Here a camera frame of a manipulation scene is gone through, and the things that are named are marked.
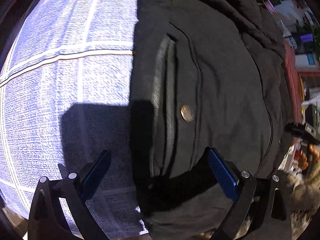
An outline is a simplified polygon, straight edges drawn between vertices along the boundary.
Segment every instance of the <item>plaid fabric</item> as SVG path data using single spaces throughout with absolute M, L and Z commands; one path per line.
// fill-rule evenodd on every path
M 28 218 L 41 176 L 79 172 L 106 149 L 111 168 L 86 205 L 109 238 L 147 233 L 128 147 L 136 8 L 137 0 L 41 0 L 25 21 L 0 74 L 0 194 L 19 215 Z

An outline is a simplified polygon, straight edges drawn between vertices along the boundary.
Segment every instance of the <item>silver screw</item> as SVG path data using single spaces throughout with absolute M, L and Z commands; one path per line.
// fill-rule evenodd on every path
M 241 176 L 244 178 L 248 178 L 248 177 L 250 177 L 250 173 L 247 171 L 241 171 Z
M 280 179 L 277 175 L 272 175 L 272 179 L 275 181 L 275 182 L 278 182 Z
M 46 180 L 47 180 L 46 177 L 41 177 L 39 181 L 40 181 L 41 183 L 44 183 Z
M 68 176 L 69 179 L 75 179 L 76 177 L 77 177 L 77 174 L 75 172 L 70 173 Z

